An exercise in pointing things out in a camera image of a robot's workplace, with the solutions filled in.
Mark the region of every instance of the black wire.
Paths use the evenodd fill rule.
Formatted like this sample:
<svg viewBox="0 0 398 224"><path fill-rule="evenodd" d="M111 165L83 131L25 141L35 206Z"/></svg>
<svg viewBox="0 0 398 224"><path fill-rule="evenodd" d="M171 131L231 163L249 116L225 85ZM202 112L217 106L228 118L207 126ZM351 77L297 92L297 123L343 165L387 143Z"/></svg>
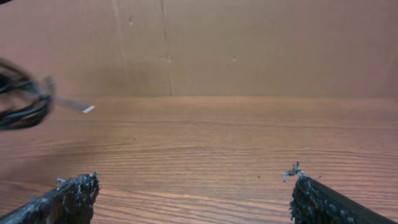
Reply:
<svg viewBox="0 0 398 224"><path fill-rule="evenodd" d="M12 1L12 0L0 0L0 4L4 4L4 3L10 2L10 1Z"/></svg>
<svg viewBox="0 0 398 224"><path fill-rule="evenodd" d="M45 93L27 71L1 58L0 68L6 69L0 72L0 94L25 93L35 97L24 108L0 112L0 129L29 128L41 123L51 109L53 86L49 85Z"/></svg>

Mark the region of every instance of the wooden table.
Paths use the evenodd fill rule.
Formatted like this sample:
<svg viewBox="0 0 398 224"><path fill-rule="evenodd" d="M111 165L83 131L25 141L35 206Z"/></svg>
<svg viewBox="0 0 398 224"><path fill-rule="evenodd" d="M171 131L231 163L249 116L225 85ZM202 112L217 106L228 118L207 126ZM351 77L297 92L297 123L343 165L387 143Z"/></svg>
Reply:
<svg viewBox="0 0 398 224"><path fill-rule="evenodd" d="M92 223L291 223L299 160L311 177L398 221L393 98L91 97L0 133L0 214L97 170Z"/></svg>

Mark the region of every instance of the small white label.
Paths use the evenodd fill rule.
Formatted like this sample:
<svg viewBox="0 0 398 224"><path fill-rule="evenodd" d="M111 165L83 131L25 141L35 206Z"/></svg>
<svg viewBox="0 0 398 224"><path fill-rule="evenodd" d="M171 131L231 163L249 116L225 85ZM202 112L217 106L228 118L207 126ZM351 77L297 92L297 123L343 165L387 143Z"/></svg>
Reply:
<svg viewBox="0 0 398 224"><path fill-rule="evenodd" d="M89 106L89 107L87 107L87 109L83 110L83 113L88 113L91 110L93 110L94 108L95 108L95 106Z"/></svg>

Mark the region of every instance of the cardboard wall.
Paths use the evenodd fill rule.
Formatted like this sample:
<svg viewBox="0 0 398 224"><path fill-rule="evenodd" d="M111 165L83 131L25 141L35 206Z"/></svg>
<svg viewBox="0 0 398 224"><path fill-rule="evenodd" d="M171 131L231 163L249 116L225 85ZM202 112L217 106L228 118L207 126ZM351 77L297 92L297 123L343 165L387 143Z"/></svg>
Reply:
<svg viewBox="0 0 398 224"><path fill-rule="evenodd" d="M13 0L0 57L62 96L398 96L396 0Z"/></svg>

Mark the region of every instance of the brown cardboard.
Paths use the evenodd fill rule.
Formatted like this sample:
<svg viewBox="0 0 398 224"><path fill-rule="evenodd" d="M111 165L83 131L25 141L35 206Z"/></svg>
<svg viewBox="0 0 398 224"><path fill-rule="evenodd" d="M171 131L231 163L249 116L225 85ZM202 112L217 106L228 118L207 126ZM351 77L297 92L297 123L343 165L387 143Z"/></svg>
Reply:
<svg viewBox="0 0 398 224"><path fill-rule="evenodd" d="M386 96L398 72L394 0L165 2L174 95Z"/></svg>
<svg viewBox="0 0 398 224"><path fill-rule="evenodd" d="M13 0L0 56L62 96L398 96L398 1Z"/></svg>

